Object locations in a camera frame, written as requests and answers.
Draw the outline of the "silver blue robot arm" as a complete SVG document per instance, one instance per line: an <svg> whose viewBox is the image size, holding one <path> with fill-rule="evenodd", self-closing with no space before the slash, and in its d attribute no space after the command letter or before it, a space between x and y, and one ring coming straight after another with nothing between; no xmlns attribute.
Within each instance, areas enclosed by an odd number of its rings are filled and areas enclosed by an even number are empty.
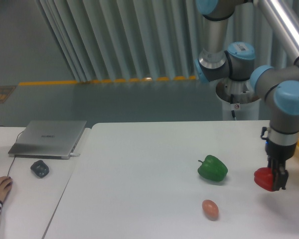
<svg viewBox="0 0 299 239"><path fill-rule="evenodd" d="M259 45L238 41L224 47L228 21L243 0L198 0L204 20L202 51L194 62L200 81L219 81L218 96L232 105L242 103L246 89L271 110L269 125L262 129L268 164L256 170L255 183L268 191L285 189L289 178L286 162L299 140L299 18L284 0L254 0L291 60L275 67L257 60Z"/></svg>

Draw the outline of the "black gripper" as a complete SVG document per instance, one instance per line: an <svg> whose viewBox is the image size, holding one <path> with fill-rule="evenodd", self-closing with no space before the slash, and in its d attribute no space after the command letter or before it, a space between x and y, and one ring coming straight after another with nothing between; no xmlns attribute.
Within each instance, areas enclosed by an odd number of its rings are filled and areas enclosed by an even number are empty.
<svg viewBox="0 0 299 239"><path fill-rule="evenodd" d="M265 151L268 156L269 168L274 168L273 170L273 191L279 191L280 189L285 190L287 180L289 177L288 171L285 169L286 161L290 159L295 152L296 144L292 145L278 145L269 139L265 143Z"/></svg>

